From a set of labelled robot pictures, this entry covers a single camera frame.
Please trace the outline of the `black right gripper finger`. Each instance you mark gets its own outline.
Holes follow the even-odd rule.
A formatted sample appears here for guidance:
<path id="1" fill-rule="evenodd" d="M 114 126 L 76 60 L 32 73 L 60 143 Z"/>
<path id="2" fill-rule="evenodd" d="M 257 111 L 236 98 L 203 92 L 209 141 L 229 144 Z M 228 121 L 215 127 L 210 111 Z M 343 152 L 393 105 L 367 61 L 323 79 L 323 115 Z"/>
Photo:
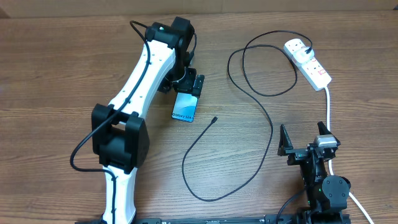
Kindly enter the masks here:
<path id="1" fill-rule="evenodd" d="M 280 126 L 280 141 L 279 148 L 277 151 L 278 156 L 287 156 L 294 149 L 289 135 L 287 134 L 287 130 L 283 124 Z"/>
<path id="2" fill-rule="evenodd" d="M 329 129 L 325 126 L 325 124 L 322 121 L 319 121 L 317 123 L 318 126 L 318 131 L 320 135 L 330 135 L 331 132 L 329 131 Z"/>

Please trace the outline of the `blue screen smartphone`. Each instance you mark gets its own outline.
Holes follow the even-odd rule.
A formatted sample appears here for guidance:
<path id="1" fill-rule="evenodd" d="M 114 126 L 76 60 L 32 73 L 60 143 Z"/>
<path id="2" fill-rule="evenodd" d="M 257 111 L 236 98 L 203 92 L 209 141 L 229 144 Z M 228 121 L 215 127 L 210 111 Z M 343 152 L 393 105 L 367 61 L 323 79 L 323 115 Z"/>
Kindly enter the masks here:
<path id="1" fill-rule="evenodd" d="M 198 104 L 198 98 L 188 93 L 177 93 L 172 118 L 192 123 Z"/>

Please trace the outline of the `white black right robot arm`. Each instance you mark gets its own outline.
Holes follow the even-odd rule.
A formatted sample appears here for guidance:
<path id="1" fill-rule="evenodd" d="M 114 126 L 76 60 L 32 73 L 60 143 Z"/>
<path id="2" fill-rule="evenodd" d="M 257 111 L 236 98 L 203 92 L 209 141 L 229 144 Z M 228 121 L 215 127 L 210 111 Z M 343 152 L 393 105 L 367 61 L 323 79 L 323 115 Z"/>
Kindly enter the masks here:
<path id="1" fill-rule="evenodd" d="M 298 208 L 287 223 L 350 223 L 348 215 L 343 214 L 347 208 L 347 198 L 351 182 L 342 176 L 329 175 L 325 162 L 335 158 L 340 141 L 324 125 L 317 123 L 319 135 L 306 148 L 294 149 L 285 126 L 280 126 L 278 156 L 286 156 L 289 166 L 300 166 L 304 188 L 288 199 L 280 208 L 277 218 L 281 220 L 284 208 L 297 197 L 307 194 L 307 207 Z"/>

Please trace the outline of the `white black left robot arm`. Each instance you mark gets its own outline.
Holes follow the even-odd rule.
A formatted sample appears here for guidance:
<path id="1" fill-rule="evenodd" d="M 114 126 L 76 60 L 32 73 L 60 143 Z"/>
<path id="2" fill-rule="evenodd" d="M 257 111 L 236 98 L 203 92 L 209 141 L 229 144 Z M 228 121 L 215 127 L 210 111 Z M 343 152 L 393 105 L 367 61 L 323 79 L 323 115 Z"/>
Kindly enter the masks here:
<path id="1" fill-rule="evenodd" d="M 106 178 L 100 223 L 134 222 L 136 173 L 150 145 L 145 118 L 155 94 L 175 90 L 197 101 L 203 88 L 204 75 L 190 67 L 194 52 L 188 46 L 196 33 L 188 19 L 176 17 L 171 26 L 155 22 L 142 38 L 141 56 L 121 91 L 91 113 L 93 152 Z"/>

